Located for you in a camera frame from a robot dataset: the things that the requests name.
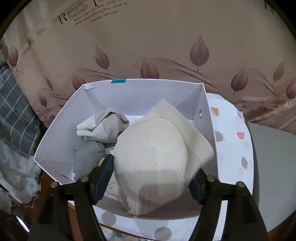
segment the plaid fabric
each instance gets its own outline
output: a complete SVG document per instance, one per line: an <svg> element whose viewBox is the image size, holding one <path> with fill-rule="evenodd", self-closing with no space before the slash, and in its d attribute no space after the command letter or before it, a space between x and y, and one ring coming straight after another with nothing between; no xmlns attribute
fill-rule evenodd
<svg viewBox="0 0 296 241"><path fill-rule="evenodd" d="M29 158L35 153L39 136L39 119L9 66L0 61L0 138Z"/></svg>

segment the teal tape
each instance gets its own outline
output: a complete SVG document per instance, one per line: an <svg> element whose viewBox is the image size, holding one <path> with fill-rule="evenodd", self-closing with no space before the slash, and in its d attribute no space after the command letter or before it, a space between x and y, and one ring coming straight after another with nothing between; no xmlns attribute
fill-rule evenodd
<svg viewBox="0 0 296 241"><path fill-rule="evenodd" d="M115 84L115 83L125 83L126 79L119 79L119 80L112 80L111 84Z"/></svg>

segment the crumpled clothing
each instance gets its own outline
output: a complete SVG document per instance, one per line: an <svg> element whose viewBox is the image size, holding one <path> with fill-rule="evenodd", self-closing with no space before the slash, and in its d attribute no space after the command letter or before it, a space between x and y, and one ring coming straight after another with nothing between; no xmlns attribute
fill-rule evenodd
<svg viewBox="0 0 296 241"><path fill-rule="evenodd" d="M177 109L161 100L118 137L112 154L114 172L106 191L129 214L140 216L177 199L214 150Z"/></svg>
<svg viewBox="0 0 296 241"><path fill-rule="evenodd" d="M84 137L84 141L115 143L128 125L129 121L124 114L108 108L78 124L76 134Z"/></svg>
<svg viewBox="0 0 296 241"><path fill-rule="evenodd" d="M28 203L41 190L40 166L26 159L0 139L0 184L20 203Z"/></svg>

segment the fabric pile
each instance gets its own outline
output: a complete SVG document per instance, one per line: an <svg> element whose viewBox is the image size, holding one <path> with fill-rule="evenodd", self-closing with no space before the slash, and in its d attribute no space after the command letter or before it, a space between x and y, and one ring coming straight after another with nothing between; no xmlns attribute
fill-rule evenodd
<svg viewBox="0 0 296 241"><path fill-rule="evenodd" d="M177 199L214 157L206 138L165 100L130 126L123 114L106 112L77 125L77 135L84 141L74 154L75 179L102 163L106 152L101 143L116 142L114 172L106 192L131 215L148 214Z"/></svg>
<svg viewBox="0 0 296 241"><path fill-rule="evenodd" d="M77 125L77 136L83 142L74 150L74 180L88 175L106 157L103 143L116 143L118 136L128 127L124 114L108 108Z"/></svg>
<svg viewBox="0 0 296 241"><path fill-rule="evenodd" d="M41 190L41 168L33 155L42 134L43 125L9 65L0 61L0 209L5 212L11 212L10 196L28 203Z"/></svg>

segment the light green cloth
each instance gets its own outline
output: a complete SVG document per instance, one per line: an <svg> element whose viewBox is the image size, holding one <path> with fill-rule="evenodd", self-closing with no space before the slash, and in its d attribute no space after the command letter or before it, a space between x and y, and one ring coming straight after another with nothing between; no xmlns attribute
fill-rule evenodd
<svg viewBox="0 0 296 241"><path fill-rule="evenodd" d="M26 159L0 139L0 184L20 203L28 203L41 190L41 168L33 156Z"/></svg>
<svg viewBox="0 0 296 241"><path fill-rule="evenodd" d="M104 157L106 157L106 151L102 143L82 142L79 148L74 150L74 181L90 174L93 168L99 166L100 160Z"/></svg>

